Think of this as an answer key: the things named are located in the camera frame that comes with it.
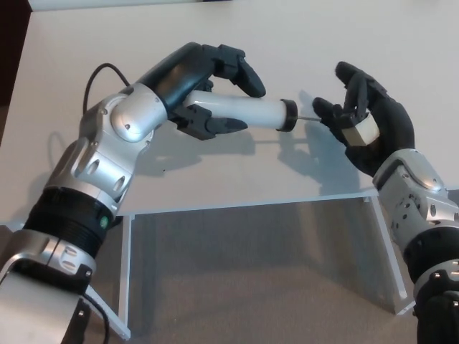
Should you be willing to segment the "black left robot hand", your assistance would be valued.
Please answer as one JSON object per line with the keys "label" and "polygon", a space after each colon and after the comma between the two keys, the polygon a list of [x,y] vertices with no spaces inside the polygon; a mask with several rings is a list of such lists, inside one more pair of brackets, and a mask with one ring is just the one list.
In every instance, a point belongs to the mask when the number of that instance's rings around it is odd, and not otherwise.
{"label": "black left robot hand", "polygon": [[233,133],[247,128],[241,120],[213,118],[212,112],[198,105],[185,105],[188,95],[210,88],[214,75],[229,80],[246,95],[265,96],[266,90],[254,69],[245,61],[241,49],[218,47],[190,42],[171,53],[138,82],[152,90],[164,105],[167,119],[176,128],[199,140],[209,140],[219,134]]}

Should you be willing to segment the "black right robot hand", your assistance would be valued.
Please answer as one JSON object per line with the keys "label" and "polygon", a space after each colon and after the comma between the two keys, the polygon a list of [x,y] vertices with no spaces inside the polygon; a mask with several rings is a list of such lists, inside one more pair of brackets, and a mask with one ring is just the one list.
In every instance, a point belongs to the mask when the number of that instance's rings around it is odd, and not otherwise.
{"label": "black right robot hand", "polygon": [[[362,173],[374,176],[383,162],[395,151],[414,148],[415,132],[404,106],[389,96],[387,90],[365,71],[348,62],[336,65],[335,74],[346,88],[343,105],[316,97],[313,111],[332,135],[344,146],[345,155]],[[339,125],[350,114],[368,110],[379,128],[379,137],[368,146],[352,146]]]}

